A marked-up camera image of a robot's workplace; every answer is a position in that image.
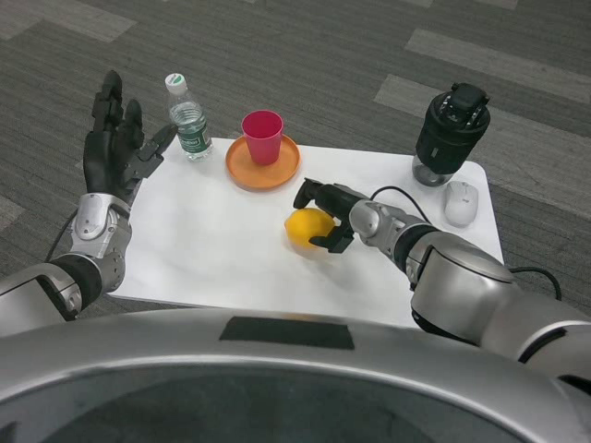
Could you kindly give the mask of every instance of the computer mouse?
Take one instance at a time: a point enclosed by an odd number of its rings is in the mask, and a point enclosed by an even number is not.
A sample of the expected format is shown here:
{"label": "computer mouse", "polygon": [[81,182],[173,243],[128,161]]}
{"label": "computer mouse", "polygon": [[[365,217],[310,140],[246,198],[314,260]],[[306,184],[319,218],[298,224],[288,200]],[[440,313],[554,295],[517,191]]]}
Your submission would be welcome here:
{"label": "computer mouse", "polygon": [[444,212],[450,224],[467,226],[478,212],[478,190],[466,182],[450,182],[445,188]]}

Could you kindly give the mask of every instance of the pink cup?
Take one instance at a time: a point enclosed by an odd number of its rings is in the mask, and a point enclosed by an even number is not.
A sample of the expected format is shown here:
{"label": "pink cup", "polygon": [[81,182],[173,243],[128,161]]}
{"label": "pink cup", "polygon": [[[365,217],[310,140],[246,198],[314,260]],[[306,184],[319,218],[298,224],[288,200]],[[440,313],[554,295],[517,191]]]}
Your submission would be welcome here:
{"label": "pink cup", "polygon": [[277,162],[283,133],[280,115],[273,111],[255,111],[244,117],[242,130],[254,163]]}

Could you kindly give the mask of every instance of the bottle cap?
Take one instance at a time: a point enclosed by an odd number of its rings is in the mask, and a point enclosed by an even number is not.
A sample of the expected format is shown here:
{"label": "bottle cap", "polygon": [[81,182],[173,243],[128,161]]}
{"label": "bottle cap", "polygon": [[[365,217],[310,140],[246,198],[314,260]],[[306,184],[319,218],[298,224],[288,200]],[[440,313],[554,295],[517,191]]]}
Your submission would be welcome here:
{"label": "bottle cap", "polygon": [[166,88],[174,95],[187,92],[187,81],[182,74],[171,74],[164,81]]}

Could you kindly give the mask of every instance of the plate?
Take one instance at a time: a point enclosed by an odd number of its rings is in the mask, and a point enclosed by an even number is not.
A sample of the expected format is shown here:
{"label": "plate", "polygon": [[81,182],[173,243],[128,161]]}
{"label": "plate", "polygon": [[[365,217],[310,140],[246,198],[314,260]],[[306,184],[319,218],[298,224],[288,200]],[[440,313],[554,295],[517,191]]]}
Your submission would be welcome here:
{"label": "plate", "polygon": [[288,136],[282,136],[277,162],[269,165],[252,161],[244,137],[232,143],[225,155],[225,165],[234,181],[246,189],[257,191],[274,189],[289,181],[300,162],[299,148]]}

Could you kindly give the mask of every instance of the yellow lemon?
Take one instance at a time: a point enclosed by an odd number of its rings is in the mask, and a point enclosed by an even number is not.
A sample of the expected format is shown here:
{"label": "yellow lemon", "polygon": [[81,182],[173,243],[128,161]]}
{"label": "yellow lemon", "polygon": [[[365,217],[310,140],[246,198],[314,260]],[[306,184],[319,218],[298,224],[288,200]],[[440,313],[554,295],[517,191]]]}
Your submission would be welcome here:
{"label": "yellow lemon", "polygon": [[285,221],[287,238],[294,245],[315,247],[308,240],[311,237],[326,236],[334,227],[334,220],[323,210],[304,208],[296,210]]}

